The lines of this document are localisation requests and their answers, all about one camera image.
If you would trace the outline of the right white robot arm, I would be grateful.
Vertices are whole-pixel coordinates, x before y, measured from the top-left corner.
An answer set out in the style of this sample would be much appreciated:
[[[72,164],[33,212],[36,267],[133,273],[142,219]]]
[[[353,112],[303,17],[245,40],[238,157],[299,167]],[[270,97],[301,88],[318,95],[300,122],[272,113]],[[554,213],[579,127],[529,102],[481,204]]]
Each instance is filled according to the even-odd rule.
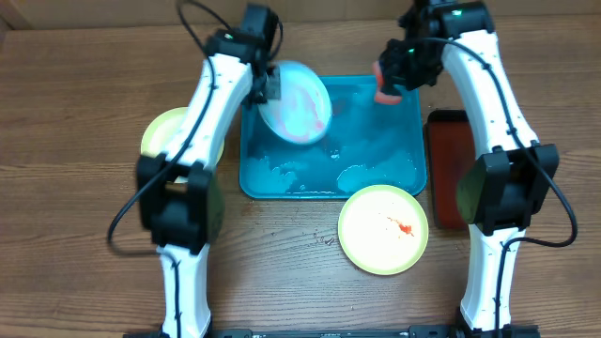
[[[433,86],[447,70],[465,107],[475,163],[455,190],[458,213],[470,231],[470,266],[451,337],[537,337],[537,326],[511,322],[510,293],[517,250],[547,192],[554,192],[571,226],[578,221],[553,177],[554,145],[543,145],[516,102],[505,74],[495,25],[481,1],[416,1],[399,18],[402,40],[390,39],[374,65],[375,100],[396,104],[399,87]]]

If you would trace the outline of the red sponge with dark scourer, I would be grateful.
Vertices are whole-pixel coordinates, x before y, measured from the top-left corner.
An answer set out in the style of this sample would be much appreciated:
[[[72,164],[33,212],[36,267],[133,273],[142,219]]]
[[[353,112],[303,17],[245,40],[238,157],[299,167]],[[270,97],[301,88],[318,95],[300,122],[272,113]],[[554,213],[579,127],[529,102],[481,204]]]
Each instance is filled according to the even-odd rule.
[[[384,77],[382,75],[381,66],[378,61],[376,61],[372,65],[372,71],[375,74],[377,80],[377,91],[374,96],[374,101],[376,103],[385,104],[385,105],[396,105],[402,101],[402,96],[400,94],[397,95],[389,95],[385,94],[382,89],[384,86]]]

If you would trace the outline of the light blue plate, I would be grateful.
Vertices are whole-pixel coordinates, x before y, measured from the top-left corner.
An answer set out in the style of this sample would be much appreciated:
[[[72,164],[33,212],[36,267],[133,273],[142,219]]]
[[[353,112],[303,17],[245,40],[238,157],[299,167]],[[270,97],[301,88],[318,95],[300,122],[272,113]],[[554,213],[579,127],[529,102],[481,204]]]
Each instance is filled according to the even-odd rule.
[[[316,73],[297,61],[279,61],[280,98],[258,105],[267,126],[283,140],[310,145],[323,138],[331,124],[330,95]]]

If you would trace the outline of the yellow plate with ketchup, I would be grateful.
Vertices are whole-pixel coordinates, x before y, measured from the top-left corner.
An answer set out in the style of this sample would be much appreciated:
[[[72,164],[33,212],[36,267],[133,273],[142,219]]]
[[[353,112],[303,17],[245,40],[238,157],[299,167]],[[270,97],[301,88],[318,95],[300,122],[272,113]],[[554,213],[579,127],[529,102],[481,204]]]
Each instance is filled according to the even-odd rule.
[[[187,118],[188,108],[189,107],[184,106],[166,111],[156,117],[146,128],[140,145],[141,157],[136,165],[136,182],[138,190],[141,190],[161,171],[161,168],[159,168],[158,171],[155,170],[153,172],[154,169],[150,167],[153,160],[140,160],[142,157],[156,158],[165,150],[174,135],[179,131],[184,120]],[[224,130],[224,132],[220,133],[222,137],[227,134],[238,109],[238,107],[229,107],[220,114],[220,126],[222,124],[224,125],[224,127],[219,128],[219,130]],[[222,138],[215,165],[212,167],[212,178],[210,180],[213,181],[217,180],[217,164],[223,155],[223,144],[224,138]]]

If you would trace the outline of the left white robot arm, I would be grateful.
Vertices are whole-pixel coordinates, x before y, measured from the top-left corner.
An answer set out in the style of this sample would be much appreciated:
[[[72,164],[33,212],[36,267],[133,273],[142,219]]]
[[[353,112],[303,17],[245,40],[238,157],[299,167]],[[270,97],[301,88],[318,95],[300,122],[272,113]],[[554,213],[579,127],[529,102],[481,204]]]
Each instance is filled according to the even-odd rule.
[[[218,237],[224,200],[216,168],[219,150],[240,106],[279,95],[271,64],[284,29],[269,7],[249,4],[238,27],[225,23],[207,41],[193,40],[205,56],[199,83],[186,114],[166,147],[136,164],[136,193],[107,230],[107,245],[121,257],[157,255],[162,264],[165,318],[156,337],[209,337],[208,252]],[[140,208],[153,251],[115,245],[116,226],[133,205]]]

